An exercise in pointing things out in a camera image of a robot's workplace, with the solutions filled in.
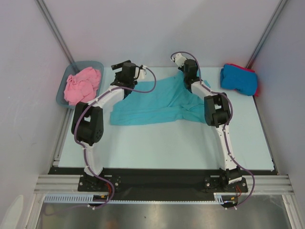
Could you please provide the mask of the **teal t shirt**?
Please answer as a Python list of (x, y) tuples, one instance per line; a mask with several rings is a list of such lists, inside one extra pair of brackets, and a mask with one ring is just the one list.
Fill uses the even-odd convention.
[(184, 86), (183, 73), (158, 80), (147, 94), (131, 92), (116, 103), (110, 113), (111, 125), (149, 125), (187, 120), (206, 123), (204, 102)]

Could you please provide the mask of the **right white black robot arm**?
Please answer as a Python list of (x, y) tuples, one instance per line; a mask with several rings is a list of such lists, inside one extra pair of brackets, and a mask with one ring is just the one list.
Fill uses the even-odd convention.
[(215, 134), (220, 154), (223, 156), (220, 168), (220, 187), (232, 191), (242, 180), (240, 166), (237, 165), (229, 136), (229, 122), (232, 119), (232, 104), (225, 93), (211, 90), (207, 81), (199, 76), (199, 67), (195, 60), (182, 57), (176, 61), (178, 69), (184, 74), (186, 89), (197, 95), (204, 103), (204, 118)]

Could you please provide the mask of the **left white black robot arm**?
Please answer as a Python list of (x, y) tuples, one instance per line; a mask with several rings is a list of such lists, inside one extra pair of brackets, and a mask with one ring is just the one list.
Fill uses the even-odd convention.
[(105, 178), (99, 175), (103, 165), (94, 156), (94, 147), (104, 133), (104, 111), (112, 109), (115, 104), (135, 90), (144, 66), (138, 66), (127, 60), (113, 65), (112, 69), (120, 69), (120, 71), (115, 73), (114, 81), (103, 94), (89, 102), (77, 103), (71, 128), (75, 143), (80, 145), (83, 151), (84, 172), (91, 176), (88, 184), (96, 191), (105, 186)]

